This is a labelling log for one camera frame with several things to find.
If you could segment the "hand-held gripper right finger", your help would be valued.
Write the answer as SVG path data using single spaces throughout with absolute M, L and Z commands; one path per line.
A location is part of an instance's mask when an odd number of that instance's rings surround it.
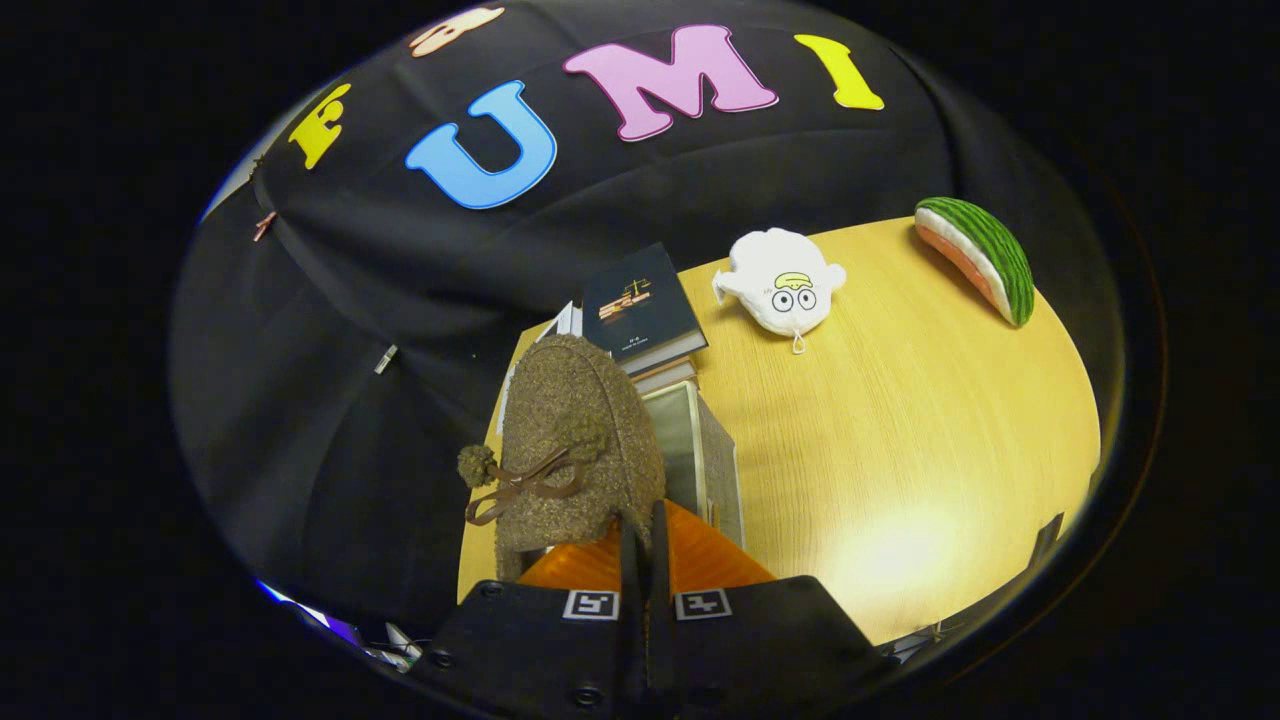
M 829 719 L 886 679 L 886 657 L 814 577 L 675 592 L 653 506 L 648 697 L 658 719 Z

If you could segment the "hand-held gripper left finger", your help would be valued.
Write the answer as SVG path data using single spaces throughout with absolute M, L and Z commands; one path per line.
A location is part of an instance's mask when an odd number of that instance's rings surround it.
M 477 583 L 410 678 L 471 719 L 641 719 L 648 566 L 634 528 L 620 537 L 621 588 Z

